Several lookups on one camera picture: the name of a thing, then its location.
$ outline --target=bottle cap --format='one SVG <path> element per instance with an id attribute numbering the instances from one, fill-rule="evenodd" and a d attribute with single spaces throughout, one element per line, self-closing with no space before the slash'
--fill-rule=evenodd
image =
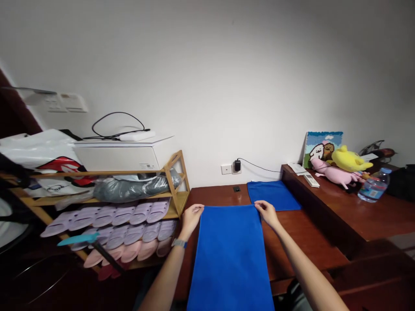
<path id="1" fill-rule="evenodd" d="M 385 174 L 390 174 L 390 173 L 392 173 L 392 170 L 391 170 L 391 169 L 389 169 L 389 168 L 381 168 L 381 169 L 380 169 L 380 171 L 381 171 L 382 173 L 385 173 Z"/>

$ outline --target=hand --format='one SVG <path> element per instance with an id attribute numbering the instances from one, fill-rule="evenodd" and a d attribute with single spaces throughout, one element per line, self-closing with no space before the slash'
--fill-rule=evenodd
<path id="1" fill-rule="evenodd" d="M 261 213 L 262 218 L 270 227 L 280 224 L 277 213 L 275 212 L 275 208 L 272 204 L 267 201 L 255 201 L 254 204 L 255 208 Z"/>
<path id="2" fill-rule="evenodd" d="M 201 214 L 203 213 L 203 204 L 193 204 L 183 213 L 182 232 L 179 235 L 180 240 L 187 241 L 199 223 Z"/>

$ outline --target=water bottle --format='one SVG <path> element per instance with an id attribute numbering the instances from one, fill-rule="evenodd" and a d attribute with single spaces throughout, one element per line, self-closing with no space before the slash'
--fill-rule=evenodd
<path id="1" fill-rule="evenodd" d="M 378 201 L 389 185 L 390 173 L 392 173 L 392 170 L 381 168 L 379 172 L 371 175 L 362 185 L 358 193 L 359 198 L 371 203 Z"/>

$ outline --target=pink slipper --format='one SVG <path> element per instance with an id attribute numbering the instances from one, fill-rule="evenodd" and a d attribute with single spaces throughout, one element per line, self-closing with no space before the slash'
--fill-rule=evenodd
<path id="1" fill-rule="evenodd" d="M 114 260 L 118 260 L 121 258 L 122 254 L 124 253 L 125 250 L 125 245 L 122 244 L 120 246 L 118 246 L 117 248 L 108 251 L 108 254 L 110 254 L 112 256 L 112 258 L 114 258 Z M 102 266 L 107 266 L 109 265 L 109 262 L 104 258 L 102 260 Z"/>
<path id="2" fill-rule="evenodd" d="M 127 263 L 132 261 L 135 257 L 138 256 L 138 253 L 141 249 L 142 241 L 137 241 L 124 249 L 124 253 L 121 256 L 121 262 Z"/>
<path id="3" fill-rule="evenodd" d="M 151 257 L 151 255 L 153 255 L 156 252 L 158 245 L 159 245 L 158 240 L 152 240 L 149 243 L 143 243 L 141 245 L 140 251 L 138 252 L 137 260 L 143 261 Z"/>
<path id="4" fill-rule="evenodd" d="M 172 249 L 172 238 L 159 242 L 156 254 L 158 257 L 166 256 Z"/>
<path id="5" fill-rule="evenodd" d="M 102 255 L 96 249 L 93 249 L 83 263 L 83 267 L 92 268 L 93 266 L 99 264 L 103 259 L 104 257 L 102 257 Z"/>
<path id="6" fill-rule="evenodd" d="M 157 222 L 163 219 L 169 211 L 171 197 L 160 198 L 157 202 L 153 203 L 150 210 L 150 215 L 147 217 L 148 223 Z"/>

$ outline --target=wooden shelf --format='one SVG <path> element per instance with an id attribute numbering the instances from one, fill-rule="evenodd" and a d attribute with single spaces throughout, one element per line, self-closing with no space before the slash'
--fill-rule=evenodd
<path id="1" fill-rule="evenodd" d="M 183 173 L 180 174 L 180 182 L 177 187 L 174 186 L 172 181 L 172 176 L 170 173 L 171 168 L 173 165 L 180 160 L 181 167 Z M 62 178 L 68 176 L 100 176 L 100 175 L 135 175 L 140 173 L 161 173 L 164 172 L 166 174 L 166 179 L 169 184 L 169 192 L 165 192 L 162 194 L 158 194 L 152 197 L 148 197 L 145 199 L 156 199 L 162 197 L 171 197 L 169 209 L 167 211 L 166 216 L 163 219 L 180 219 L 184 210 L 184 207 L 187 202 L 187 198 L 190 194 L 190 185 L 186 173 L 186 166 L 183 158 L 183 153 L 181 150 L 174 153 L 170 160 L 164 165 L 163 169 L 159 171 L 93 171 L 93 172 L 59 172 L 59 173 L 52 173 L 52 174 L 32 174 L 30 175 L 32 178 L 40 179 L 40 178 Z M 0 173 L 0 178 L 9 179 L 10 183 L 16 183 L 16 177 L 8 174 Z M 179 191 L 180 186 L 185 182 L 187 191 Z M 22 188 L 16 187 L 11 188 L 12 191 L 39 219 L 41 219 L 45 225 L 49 225 L 53 222 L 51 216 L 47 213 L 46 206 L 53 206 L 60 200 L 69 198 L 70 196 L 59 196 L 59 197 L 41 197 L 34 199 L 30 197 Z M 97 203 L 100 202 L 97 199 L 90 199 L 87 201 L 79 202 L 79 203 Z M 59 235 L 61 240 L 68 238 L 67 234 Z M 87 257 L 87 253 L 84 250 L 76 251 L 75 252 L 82 260 L 85 260 Z M 165 258 L 159 258 L 156 255 L 153 255 L 151 258 L 145 261 L 134 261 L 130 269 L 137 269 L 142 267 L 149 267 L 162 264 Z M 93 269 L 96 272 L 99 272 L 99 267 L 95 266 Z"/>
<path id="2" fill-rule="evenodd" d="M 176 187 L 175 189 L 175 193 L 179 194 L 179 188 L 182 184 L 182 182 L 185 180 L 186 178 L 186 174 L 183 173 L 179 173 L 179 175 L 181 176 L 181 180 L 179 185 Z M 21 201 L 23 201 L 24 204 L 28 205 L 28 206 L 50 206 L 50 205 L 55 205 L 57 202 L 59 202 L 60 200 L 69 198 L 70 196 L 59 196 L 59 197 L 41 197 L 38 199 L 33 199 L 31 197 L 29 197 L 28 195 L 26 197 L 22 197 L 21 195 L 21 191 L 19 191 L 19 193 L 17 193 L 16 191 L 13 190 L 14 188 L 10 189 L 12 192 L 14 192 L 16 195 L 18 195 L 21 199 Z M 147 197 L 146 199 L 157 199 L 157 198 L 162 198 L 162 197 L 172 197 L 172 193 L 171 192 L 165 192 L 162 194 L 157 194 L 155 196 L 152 197 Z M 80 204 L 84 204 L 84 203 L 97 203 L 100 202 L 99 200 L 93 198 L 84 202 L 80 202 Z"/>
<path id="3" fill-rule="evenodd" d="M 48 174 L 30 174 L 30 177 L 35 179 L 40 178 L 54 178 L 54 177 L 71 177 L 71 176 L 99 176 L 99 175 L 136 175 L 136 174 L 149 174 L 149 173 L 163 173 L 164 169 L 159 171 L 86 171 L 86 172 L 60 172 L 60 173 L 48 173 Z M 9 174 L 0 174 L 2 179 L 16 179 L 16 176 Z"/>

